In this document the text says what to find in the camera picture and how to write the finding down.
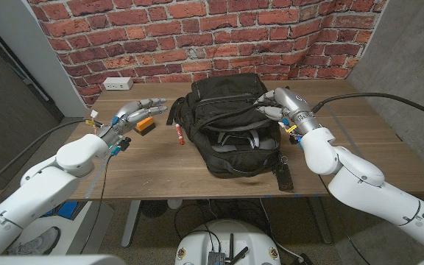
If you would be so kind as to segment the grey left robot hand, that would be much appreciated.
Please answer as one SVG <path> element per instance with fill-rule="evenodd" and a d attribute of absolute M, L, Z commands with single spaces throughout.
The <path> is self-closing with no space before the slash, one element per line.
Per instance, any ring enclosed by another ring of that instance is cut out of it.
<path fill-rule="evenodd" d="M 118 111 L 109 126 L 101 127 L 96 135 L 108 146 L 112 146 L 118 143 L 123 135 L 131 131 L 138 122 L 166 111 L 168 108 L 163 105 L 165 101 L 164 98 L 153 98 L 130 102 Z"/>

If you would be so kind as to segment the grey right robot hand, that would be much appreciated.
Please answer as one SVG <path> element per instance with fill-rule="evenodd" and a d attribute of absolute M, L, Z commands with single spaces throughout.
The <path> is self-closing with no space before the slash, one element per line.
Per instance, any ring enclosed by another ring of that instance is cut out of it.
<path fill-rule="evenodd" d="M 312 116 L 307 102 L 297 93 L 287 88 L 276 88 L 260 96 L 254 103 L 257 110 L 274 121 L 287 118 L 297 126 L 297 131 L 305 135 L 322 125 Z"/>

